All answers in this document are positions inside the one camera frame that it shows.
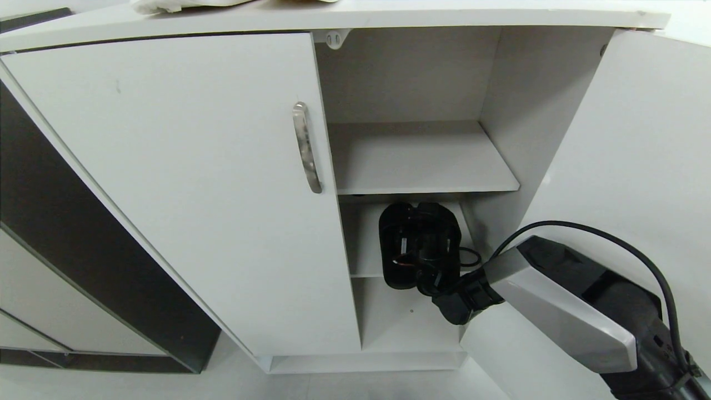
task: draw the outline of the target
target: white cabinet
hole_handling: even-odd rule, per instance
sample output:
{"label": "white cabinet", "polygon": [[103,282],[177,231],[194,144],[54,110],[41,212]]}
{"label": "white cabinet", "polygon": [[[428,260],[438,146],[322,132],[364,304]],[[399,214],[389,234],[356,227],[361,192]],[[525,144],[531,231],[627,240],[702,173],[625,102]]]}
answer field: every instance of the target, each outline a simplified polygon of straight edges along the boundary
{"label": "white cabinet", "polygon": [[[360,350],[310,34],[105,43],[3,62],[253,354]],[[309,111],[320,194],[299,155],[298,102]]]}
{"label": "white cabinet", "polygon": [[[0,231],[0,309],[53,340],[48,342],[26,330],[25,337],[51,344],[47,348],[33,344],[29,349],[164,355],[65,282],[5,231]],[[18,337],[21,331],[5,318],[0,327],[3,339],[10,332]],[[25,348],[3,341],[0,347]]]}

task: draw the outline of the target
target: gray floor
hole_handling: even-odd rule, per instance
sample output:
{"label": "gray floor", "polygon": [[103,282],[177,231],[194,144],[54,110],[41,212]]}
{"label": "gray floor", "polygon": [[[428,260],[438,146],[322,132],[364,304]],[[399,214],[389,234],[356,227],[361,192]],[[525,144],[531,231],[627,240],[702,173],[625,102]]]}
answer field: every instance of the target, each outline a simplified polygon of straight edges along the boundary
{"label": "gray floor", "polygon": [[471,360],[459,371],[269,376],[224,335],[198,376],[0,366],[0,399],[508,400]]}

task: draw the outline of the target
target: wire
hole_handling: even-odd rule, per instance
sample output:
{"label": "wire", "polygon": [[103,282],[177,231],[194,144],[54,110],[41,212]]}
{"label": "wire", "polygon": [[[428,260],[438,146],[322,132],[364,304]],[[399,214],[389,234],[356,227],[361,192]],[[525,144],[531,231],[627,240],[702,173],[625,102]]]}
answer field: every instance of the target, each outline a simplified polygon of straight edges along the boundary
{"label": "wire", "polygon": [[397,265],[401,265],[401,266],[403,266],[403,267],[414,267],[414,266],[415,266],[414,264],[411,264],[411,263],[401,263],[401,262],[398,261],[398,260],[401,259],[402,257],[409,256],[411,253],[412,253],[412,251],[408,251],[407,253],[403,253],[403,254],[400,254],[400,255],[398,255],[398,256],[395,256],[395,257],[392,258],[392,262],[395,263],[395,264],[397,264]]}
{"label": "wire", "polygon": [[495,258],[499,254],[501,254],[503,249],[506,248],[506,246],[508,246],[508,244],[511,243],[513,239],[518,237],[520,234],[529,231],[530,229],[537,228],[539,226],[565,226],[568,228],[579,229],[581,231],[592,233],[594,235],[600,236],[601,238],[605,238],[608,241],[611,241],[612,243],[615,243],[616,245],[632,253],[633,256],[637,257],[652,272],[652,275],[654,275],[654,278],[656,278],[657,283],[659,284],[659,287],[662,290],[662,294],[664,295],[664,302],[667,307],[667,316],[669,319],[671,344],[672,348],[674,349],[676,361],[679,364],[679,367],[684,372],[691,372],[689,363],[686,360],[686,352],[684,351],[684,348],[681,347],[681,337],[679,335],[679,319],[676,313],[676,304],[674,303],[674,296],[671,293],[669,283],[667,282],[666,278],[664,278],[664,274],[662,274],[662,271],[660,271],[659,268],[654,265],[652,260],[645,256],[644,253],[634,248],[631,244],[605,231],[600,231],[599,229],[592,228],[591,226],[583,225],[581,223],[567,221],[538,221],[528,224],[514,232],[513,235],[509,236],[506,240],[504,240],[503,243],[493,252],[490,259]]}
{"label": "wire", "polygon": [[474,266],[477,266],[477,265],[481,264],[481,254],[477,253],[477,252],[474,251],[473,249],[470,249],[470,248],[467,248],[467,247],[460,247],[460,248],[459,248],[459,251],[466,251],[467,253],[472,253],[472,254],[474,254],[474,255],[476,256],[476,261],[474,261],[473,263],[461,263],[461,264],[460,264],[461,266],[463,266],[463,267],[474,267]]}

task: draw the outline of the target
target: cabinet shelf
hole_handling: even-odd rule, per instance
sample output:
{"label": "cabinet shelf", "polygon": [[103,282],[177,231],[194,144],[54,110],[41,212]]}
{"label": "cabinet shelf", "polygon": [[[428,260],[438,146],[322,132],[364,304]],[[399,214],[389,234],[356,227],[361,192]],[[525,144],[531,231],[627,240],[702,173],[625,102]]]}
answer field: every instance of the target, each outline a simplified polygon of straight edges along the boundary
{"label": "cabinet shelf", "polygon": [[338,194],[513,191],[477,121],[329,124]]}
{"label": "cabinet shelf", "polygon": [[[440,201],[439,203],[447,207],[459,222],[460,246],[474,248],[459,203],[455,201]],[[388,204],[383,203],[341,204],[343,237],[346,241],[348,268],[352,278],[381,278],[383,276],[378,219],[387,206]],[[461,253],[462,261],[465,263],[472,261],[470,257],[468,253]],[[462,273],[473,269],[462,268]]]}
{"label": "cabinet shelf", "polygon": [[395,290],[382,278],[353,279],[364,353],[460,352],[464,327],[451,325],[417,289]]}

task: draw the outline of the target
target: cabinet handle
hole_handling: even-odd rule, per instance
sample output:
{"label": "cabinet handle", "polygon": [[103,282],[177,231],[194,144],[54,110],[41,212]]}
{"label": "cabinet handle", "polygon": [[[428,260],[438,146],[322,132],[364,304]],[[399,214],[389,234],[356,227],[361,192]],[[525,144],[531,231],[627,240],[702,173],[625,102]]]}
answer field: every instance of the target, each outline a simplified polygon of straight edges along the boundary
{"label": "cabinet handle", "polygon": [[295,104],[292,115],[294,117],[296,140],[299,142],[299,154],[301,155],[301,162],[304,164],[304,172],[306,172],[306,180],[309,181],[312,192],[321,193],[323,189],[321,188],[321,182],[319,182],[319,174],[316,172],[314,152],[311,151],[309,124],[306,121],[306,104],[303,102]]}

